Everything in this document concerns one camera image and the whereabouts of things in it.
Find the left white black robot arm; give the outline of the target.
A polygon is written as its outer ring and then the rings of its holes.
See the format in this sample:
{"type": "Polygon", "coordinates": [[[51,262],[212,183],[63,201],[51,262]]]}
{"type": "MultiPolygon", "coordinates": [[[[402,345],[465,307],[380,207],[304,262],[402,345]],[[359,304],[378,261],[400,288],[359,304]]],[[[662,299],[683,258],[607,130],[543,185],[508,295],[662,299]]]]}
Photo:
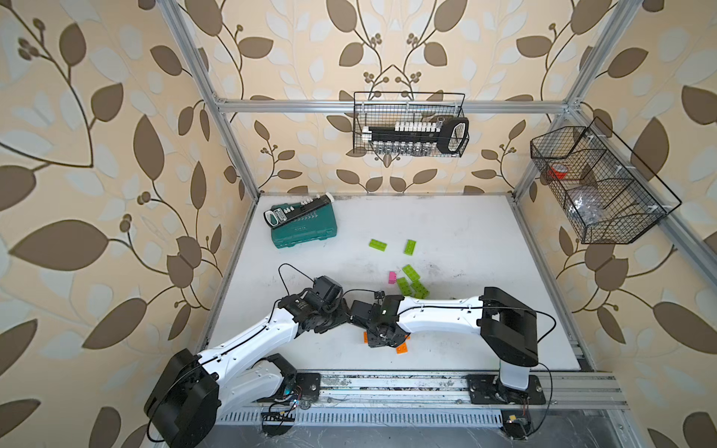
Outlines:
{"type": "Polygon", "coordinates": [[[144,406],[148,439],[195,447],[219,417],[254,401],[295,409],[319,387],[304,385],[304,376],[277,349],[304,332],[321,334],[348,320],[342,287],[319,276],[301,293],[277,300],[268,317],[233,339],[197,355],[177,352],[144,406]]]}

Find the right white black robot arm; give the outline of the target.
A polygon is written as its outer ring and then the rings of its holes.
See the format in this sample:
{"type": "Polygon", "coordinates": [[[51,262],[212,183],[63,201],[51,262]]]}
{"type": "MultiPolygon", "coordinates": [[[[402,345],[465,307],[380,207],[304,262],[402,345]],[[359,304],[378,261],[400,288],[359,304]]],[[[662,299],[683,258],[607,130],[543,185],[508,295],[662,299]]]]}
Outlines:
{"type": "Polygon", "coordinates": [[[541,312],[498,287],[467,299],[425,300],[377,293],[375,301],[351,305],[349,322],[365,330],[371,348],[397,348],[418,332],[451,332],[477,336],[499,359],[496,373],[466,377],[476,405],[549,405],[538,377],[538,317],[541,312]]]}

